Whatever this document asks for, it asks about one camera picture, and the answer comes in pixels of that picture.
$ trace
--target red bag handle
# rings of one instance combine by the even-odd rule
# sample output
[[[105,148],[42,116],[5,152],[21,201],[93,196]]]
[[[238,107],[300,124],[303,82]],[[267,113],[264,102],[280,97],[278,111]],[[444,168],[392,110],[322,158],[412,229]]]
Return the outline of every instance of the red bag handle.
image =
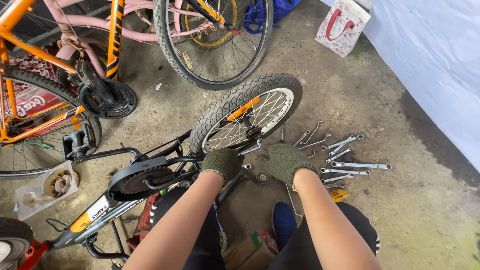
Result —
[[[330,21],[328,22],[326,36],[327,36],[327,39],[330,41],[333,41],[341,37],[343,32],[345,32],[345,30],[347,30],[348,28],[353,29],[353,27],[355,26],[355,24],[350,20],[347,22],[347,24],[343,28],[342,33],[340,33],[339,36],[337,36],[336,38],[330,38],[330,32],[332,31],[333,23],[335,22],[336,18],[340,15],[340,12],[342,12],[340,9],[336,9],[335,12],[332,14],[332,17],[330,18]]]

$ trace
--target black pants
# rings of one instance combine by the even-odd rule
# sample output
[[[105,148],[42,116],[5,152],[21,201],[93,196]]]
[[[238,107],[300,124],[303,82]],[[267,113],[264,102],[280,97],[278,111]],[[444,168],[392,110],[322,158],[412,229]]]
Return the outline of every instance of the black pants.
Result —
[[[152,226],[154,226],[163,215],[165,215],[170,207],[172,207],[186,191],[187,188],[172,189],[153,204],[151,213],[153,214]],[[349,204],[343,202],[338,202],[336,204],[375,254],[377,250],[376,246],[379,246],[380,241],[377,232],[370,225],[368,218],[366,218],[360,210]],[[215,211],[210,209],[183,269],[224,270],[225,263],[220,251],[220,233],[216,224]],[[303,218],[300,227],[293,233],[290,241],[275,257],[274,261],[267,267],[267,269],[322,269],[315,247],[313,246],[313,241],[305,217]]]

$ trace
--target glove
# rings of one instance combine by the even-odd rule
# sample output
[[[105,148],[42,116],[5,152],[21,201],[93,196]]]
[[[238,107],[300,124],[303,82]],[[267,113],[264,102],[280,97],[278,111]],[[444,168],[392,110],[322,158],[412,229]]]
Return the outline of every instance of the glove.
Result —
[[[234,149],[215,149],[205,156],[200,174],[214,171],[223,177],[223,185],[226,185],[240,173],[244,158],[244,155],[239,155]]]
[[[265,171],[287,183],[293,190],[293,175],[297,169],[308,168],[318,174],[315,166],[298,148],[286,144],[266,144],[265,150],[270,157],[263,154],[257,156]]]

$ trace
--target white backdrop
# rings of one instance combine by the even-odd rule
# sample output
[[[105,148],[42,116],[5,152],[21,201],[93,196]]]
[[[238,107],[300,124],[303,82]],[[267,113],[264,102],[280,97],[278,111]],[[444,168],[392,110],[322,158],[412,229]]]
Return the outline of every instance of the white backdrop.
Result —
[[[322,0],[332,6],[334,0]],[[370,0],[363,32],[480,171],[480,1]]]

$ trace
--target black bicycle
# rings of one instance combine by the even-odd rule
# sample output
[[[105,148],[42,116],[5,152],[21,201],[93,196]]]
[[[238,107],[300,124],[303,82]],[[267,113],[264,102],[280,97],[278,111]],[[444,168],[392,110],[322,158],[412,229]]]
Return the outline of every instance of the black bicycle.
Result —
[[[26,262],[19,269],[31,269],[43,253],[72,245],[83,245],[95,258],[126,261],[114,220],[140,204],[150,195],[172,186],[196,179],[205,154],[221,147],[237,149],[247,154],[260,148],[262,140],[279,128],[295,111],[302,98],[300,82],[289,74],[269,74],[237,86],[203,113],[195,127],[185,134],[146,153],[132,147],[119,148],[86,155],[89,127],[66,135],[63,140],[64,156],[73,165],[88,160],[132,153],[130,164],[115,173],[108,189],[85,210],[70,226],[47,219],[61,234],[51,241],[39,243],[33,239],[29,225],[10,218],[0,218],[0,270],[18,262]],[[189,139],[190,151],[184,154],[182,142]],[[175,170],[171,165],[178,164]],[[63,226],[58,229],[53,222]],[[96,249],[97,231],[111,224],[120,252],[104,253]]]

